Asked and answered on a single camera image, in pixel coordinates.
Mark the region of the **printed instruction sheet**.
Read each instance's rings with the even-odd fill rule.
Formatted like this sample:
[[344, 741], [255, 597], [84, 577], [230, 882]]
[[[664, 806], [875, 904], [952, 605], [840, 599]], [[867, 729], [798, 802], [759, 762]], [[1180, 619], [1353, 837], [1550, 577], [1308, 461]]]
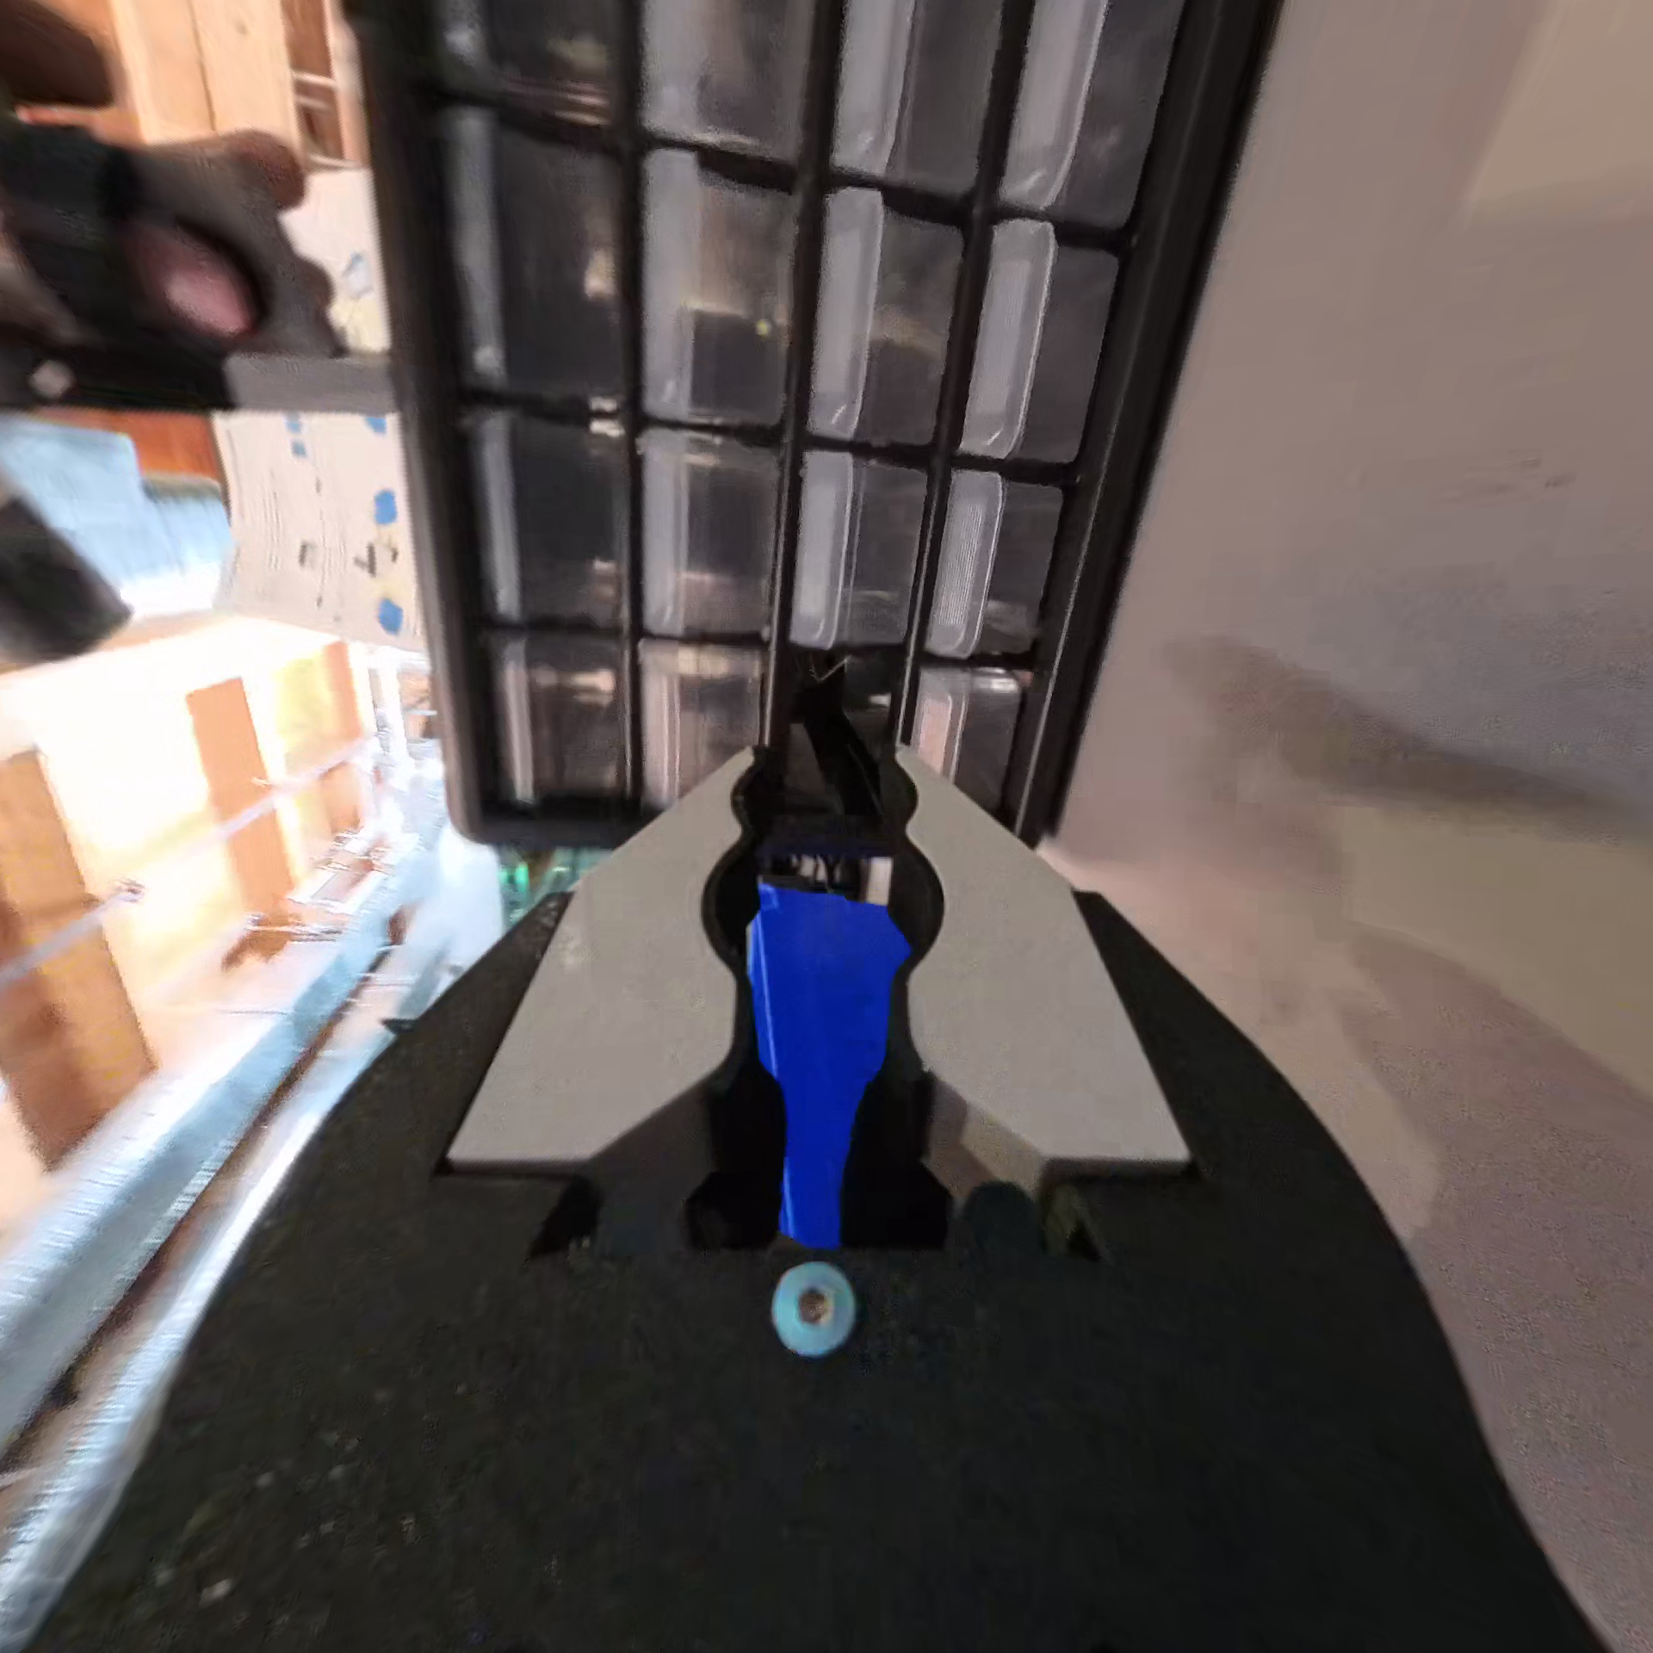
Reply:
[[310, 174], [283, 227], [326, 274], [328, 320], [367, 371], [346, 373], [348, 396], [322, 408], [212, 416], [233, 534], [218, 611], [424, 656], [369, 170]]

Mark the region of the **person's right hand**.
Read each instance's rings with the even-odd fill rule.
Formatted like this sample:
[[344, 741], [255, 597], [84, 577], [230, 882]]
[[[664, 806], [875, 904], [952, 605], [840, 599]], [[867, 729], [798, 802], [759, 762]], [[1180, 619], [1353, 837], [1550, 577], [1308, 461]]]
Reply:
[[133, 278], [157, 312], [216, 345], [251, 341], [310, 278], [285, 233], [300, 201], [298, 156], [259, 131], [133, 152], [137, 207], [121, 231]]

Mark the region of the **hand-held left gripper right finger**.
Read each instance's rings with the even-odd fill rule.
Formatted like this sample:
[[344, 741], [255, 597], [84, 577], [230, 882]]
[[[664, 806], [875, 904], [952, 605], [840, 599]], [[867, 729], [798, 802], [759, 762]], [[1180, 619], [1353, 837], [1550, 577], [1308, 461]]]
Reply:
[[844, 1164], [847, 1250], [938, 1250], [981, 1189], [1160, 1181], [1192, 1152], [1070, 884], [908, 749], [879, 766], [895, 971]]

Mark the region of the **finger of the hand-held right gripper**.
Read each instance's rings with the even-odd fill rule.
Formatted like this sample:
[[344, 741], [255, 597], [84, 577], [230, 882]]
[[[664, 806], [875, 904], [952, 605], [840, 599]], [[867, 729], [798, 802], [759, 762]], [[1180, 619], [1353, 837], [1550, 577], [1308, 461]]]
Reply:
[[222, 365], [222, 410], [383, 418], [399, 400], [387, 357], [237, 355]]

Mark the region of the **blue plastic bin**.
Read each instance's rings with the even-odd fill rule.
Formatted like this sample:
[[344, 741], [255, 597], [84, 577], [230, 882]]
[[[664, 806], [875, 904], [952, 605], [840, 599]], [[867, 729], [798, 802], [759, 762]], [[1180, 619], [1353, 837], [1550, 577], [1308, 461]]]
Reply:
[[889, 1040], [891, 994], [908, 943], [881, 904], [757, 888], [747, 979], [757, 1057], [781, 1093], [779, 1233], [840, 1246], [840, 1191], [863, 1091]]

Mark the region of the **set of clear drawers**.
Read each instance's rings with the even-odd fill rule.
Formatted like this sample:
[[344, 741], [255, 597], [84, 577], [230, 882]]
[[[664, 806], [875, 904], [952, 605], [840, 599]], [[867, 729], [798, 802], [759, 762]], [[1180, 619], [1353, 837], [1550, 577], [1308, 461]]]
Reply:
[[995, 811], [1184, 5], [432, 5], [491, 762], [820, 684]]

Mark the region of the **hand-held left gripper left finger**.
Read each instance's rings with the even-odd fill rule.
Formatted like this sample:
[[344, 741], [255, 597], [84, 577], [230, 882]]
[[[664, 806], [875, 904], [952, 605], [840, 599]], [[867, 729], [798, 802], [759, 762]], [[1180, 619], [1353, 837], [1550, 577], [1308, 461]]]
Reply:
[[737, 750], [574, 886], [448, 1170], [580, 1185], [613, 1252], [777, 1240], [786, 1117], [745, 965], [775, 780]]

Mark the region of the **black drawer cabinet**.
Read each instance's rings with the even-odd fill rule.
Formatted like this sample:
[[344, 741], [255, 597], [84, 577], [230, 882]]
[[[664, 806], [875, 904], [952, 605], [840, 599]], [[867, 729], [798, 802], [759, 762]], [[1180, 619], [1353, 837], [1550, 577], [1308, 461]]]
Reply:
[[[517, 813], [497, 796], [493, 717], [483, 695], [477, 516], [468, 503], [460, 434], [464, 394], [448, 198], [430, 115], [440, 103], [430, 7], [346, 5], [346, 18], [357, 40], [371, 135], [391, 353], [418, 510], [418, 575], [444, 717], [448, 806], [456, 823], [483, 843], [523, 851], [609, 847], [660, 811], [560, 804]], [[1080, 461], [1068, 477], [1072, 491], [1060, 516], [1046, 625], [1028, 664], [1005, 794], [989, 811], [1027, 843], [1054, 823], [1066, 794], [1084, 701], [1117, 605], [1215, 219], [1229, 196], [1239, 138], [1282, 11], [1280, 5], [1184, 7], [1143, 186], [1123, 235], [1121, 282]], [[849, 802], [849, 790], [859, 788], [873, 756], [895, 745], [916, 750], [908, 729], [895, 725], [869, 750], [842, 709], [828, 705], [820, 684], [798, 689], [773, 668], [769, 686], [786, 691], [779, 721], [749, 749], [790, 756], [806, 815], [871, 811]]]

